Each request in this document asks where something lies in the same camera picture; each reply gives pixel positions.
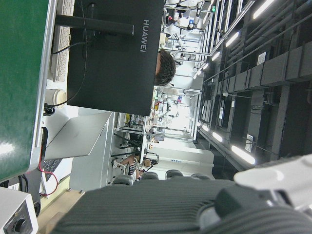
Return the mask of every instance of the monitor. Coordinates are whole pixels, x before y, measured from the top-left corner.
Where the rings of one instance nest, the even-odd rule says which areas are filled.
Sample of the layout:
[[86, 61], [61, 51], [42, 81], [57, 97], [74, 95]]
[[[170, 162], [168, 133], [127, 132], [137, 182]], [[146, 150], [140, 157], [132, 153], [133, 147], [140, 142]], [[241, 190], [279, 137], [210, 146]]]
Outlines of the monitor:
[[[114, 30], [88, 30], [86, 45], [70, 48], [67, 96], [78, 94], [69, 105], [149, 116], [163, 0], [82, 0], [87, 19], [133, 25], [131, 33]], [[82, 17], [80, 1], [75, 2], [74, 17]], [[84, 27], [71, 28], [71, 45], [85, 41]]]

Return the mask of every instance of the black hair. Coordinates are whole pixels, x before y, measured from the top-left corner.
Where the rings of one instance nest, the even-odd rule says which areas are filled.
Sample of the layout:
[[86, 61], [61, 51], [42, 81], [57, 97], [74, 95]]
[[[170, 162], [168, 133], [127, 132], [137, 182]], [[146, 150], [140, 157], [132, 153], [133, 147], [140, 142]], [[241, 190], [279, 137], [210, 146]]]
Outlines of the black hair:
[[159, 51], [160, 53], [160, 69], [157, 75], [155, 75], [154, 85], [164, 86], [169, 84], [176, 73], [176, 63], [173, 57], [164, 49]]

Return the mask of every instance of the red cable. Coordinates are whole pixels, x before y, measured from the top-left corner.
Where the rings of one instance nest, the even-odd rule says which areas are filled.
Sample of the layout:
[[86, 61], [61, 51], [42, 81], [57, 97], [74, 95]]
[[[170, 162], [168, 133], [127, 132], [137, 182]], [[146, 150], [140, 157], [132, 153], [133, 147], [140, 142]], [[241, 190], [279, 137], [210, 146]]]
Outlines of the red cable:
[[54, 178], [55, 178], [55, 180], [56, 180], [56, 182], [57, 182], [57, 185], [56, 185], [55, 189], [53, 190], [53, 192], [51, 192], [51, 193], [49, 193], [49, 194], [41, 194], [41, 193], [39, 193], [41, 196], [48, 196], [48, 195], [51, 195], [52, 193], [54, 193], [54, 192], [57, 190], [58, 185], [59, 185], [59, 181], [58, 181], [57, 177], [55, 176], [55, 174], [53, 174], [52, 172], [46, 172], [46, 171], [44, 171], [44, 170], [41, 168], [41, 153], [40, 153], [40, 159], [39, 159], [39, 165], [38, 165], [39, 171], [41, 171], [41, 172], [43, 172], [43, 173], [47, 173], [47, 174], [53, 175]]

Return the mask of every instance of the monitor stand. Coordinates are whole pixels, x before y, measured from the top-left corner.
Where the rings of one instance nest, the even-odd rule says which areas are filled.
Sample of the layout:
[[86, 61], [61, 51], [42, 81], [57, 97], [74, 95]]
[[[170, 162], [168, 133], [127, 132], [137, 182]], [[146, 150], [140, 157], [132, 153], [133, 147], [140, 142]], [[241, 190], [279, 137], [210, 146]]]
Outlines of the monitor stand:
[[83, 20], [83, 17], [66, 16], [66, 15], [56, 15], [55, 17], [55, 25], [62, 27], [84, 28], [84, 23], [86, 30], [110, 32], [130, 36], [134, 35], [135, 26], [132, 24], [91, 18], [84, 18]]

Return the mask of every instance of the person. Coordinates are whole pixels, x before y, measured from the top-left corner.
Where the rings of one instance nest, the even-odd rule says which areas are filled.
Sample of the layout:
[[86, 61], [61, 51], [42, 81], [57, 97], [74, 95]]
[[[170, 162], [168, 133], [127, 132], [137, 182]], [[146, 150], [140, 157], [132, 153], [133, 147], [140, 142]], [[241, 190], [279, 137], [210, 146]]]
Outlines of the person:
[[165, 86], [172, 81], [176, 73], [176, 63], [173, 57], [164, 49], [161, 49], [157, 56], [154, 85]]
[[126, 159], [120, 162], [122, 165], [129, 165], [129, 172], [128, 175], [131, 176], [134, 181], [140, 181], [142, 179], [143, 172], [140, 172], [136, 165], [137, 165], [137, 160], [135, 159], [134, 155], [128, 156]]

